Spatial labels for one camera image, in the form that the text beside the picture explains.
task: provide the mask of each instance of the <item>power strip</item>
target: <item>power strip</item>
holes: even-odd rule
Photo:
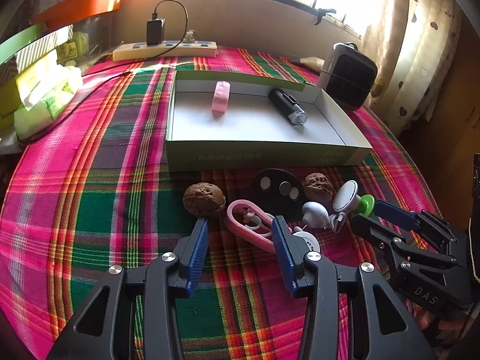
[[[148,46],[145,42],[122,44],[113,51],[114,61],[123,61],[126,59],[150,58],[161,54],[175,46],[178,40],[164,40],[162,43]],[[180,43],[172,51],[166,52],[162,56],[203,56],[215,57],[217,54],[217,44],[215,42],[205,42],[196,40],[193,43]]]

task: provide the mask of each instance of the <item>walnut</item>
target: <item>walnut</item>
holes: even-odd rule
[[[216,216],[225,207],[225,196],[222,190],[214,184],[197,183],[190,185],[185,190],[183,206],[198,218]]]
[[[312,202],[326,204],[332,200],[332,183],[322,173],[311,173],[306,176],[303,186],[305,195]]]

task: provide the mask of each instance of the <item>open box lid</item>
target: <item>open box lid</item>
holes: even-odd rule
[[[230,83],[229,107],[220,118],[210,111],[218,81]],[[305,127],[291,125],[273,107],[268,99],[273,88],[301,103],[309,115]],[[170,97],[166,149],[171,170],[198,170],[354,165],[371,145],[316,86],[234,72],[179,70]]]

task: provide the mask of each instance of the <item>blue gripper pad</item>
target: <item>blue gripper pad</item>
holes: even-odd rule
[[[393,204],[385,202],[384,200],[377,200],[375,202],[373,213],[406,231],[417,230],[419,228],[415,214],[395,207]]]
[[[287,246],[285,235],[283,234],[277,219],[274,219],[272,222],[272,240],[275,252],[277,253],[278,265],[280,265],[283,283],[292,297],[294,297],[298,290],[295,277],[295,264],[293,263],[293,258]]]
[[[175,287],[179,291],[177,292],[178,296],[181,298],[190,298],[200,282],[208,249],[207,225],[207,219],[199,218],[191,235],[182,238],[177,244],[181,251],[177,250],[180,254],[180,264]]]

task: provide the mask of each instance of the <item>orange box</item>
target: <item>orange box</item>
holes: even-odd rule
[[[34,16],[33,24],[44,22],[51,32],[68,24],[111,12],[120,7],[120,0],[63,0]]]

